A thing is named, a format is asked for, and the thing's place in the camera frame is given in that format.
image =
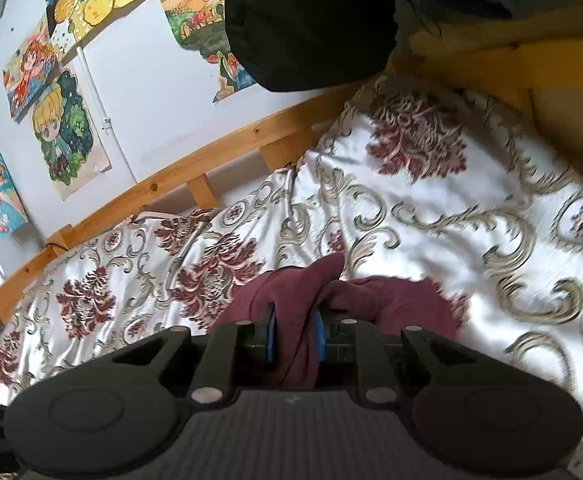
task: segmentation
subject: yellow hair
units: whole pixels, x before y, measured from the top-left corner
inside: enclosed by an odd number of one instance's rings
[[[53,83],[50,85],[48,92],[37,102],[36,108],[34,108],[34,131],[37,134],[42,133],[54,119],[60,121],[61,116],[62,96],[60,95],[60,86]]]

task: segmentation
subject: bed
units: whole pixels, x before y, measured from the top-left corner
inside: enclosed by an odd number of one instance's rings
[[[0,288],[0,403],[166,327],[203,333],[258,274],[341,251],[345,280],[434,280],[460,342],[583,407],[583,168],[538,136],[529,96],[562,87],[583,89],[583,39],[398,59],[188,155]],[[205,173],[253,150],[272,174],[218,207]],[[183,184],[200,209],[144,210]]]

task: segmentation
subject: silver screw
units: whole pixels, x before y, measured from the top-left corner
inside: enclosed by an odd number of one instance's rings
[[[196,388],[192,392],[192,399],[198,404],[211,404],[222,399],[222,392],[212,386],[203,386],[202,388]]]
[[[391,388],[385,386],[377,386],[376,388],[370,388],[365,392],[365,399],[375,404],[386,404],[389,402],[394,402],[398,396],[396,392]]]

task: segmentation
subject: bedspread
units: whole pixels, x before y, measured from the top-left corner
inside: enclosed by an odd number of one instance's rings
[[[143,214],[50,264],[0,338],[0,402],[168,326],[203,333],[255,276],[336,251],[344,280],[434,280],[461,342],[583,407],[583,171],[487,96],[387,76],[228,208]]]

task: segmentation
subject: maroon cloth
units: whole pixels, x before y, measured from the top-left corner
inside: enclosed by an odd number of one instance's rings
[[[410,282],[371,276],[343,282],[343,253],[325,256],[309,267],[284,267],[261,274],[241,287],[217,324],[239,319],[260,320],[273,302],[276,309],[277,365],[274,383],[311,388],[318,376],[313,312],[328,308],[337,318],[374,323],[385,334],[398,335],[406,325],[420,325],[456,339],[451,303],[432,280]]]

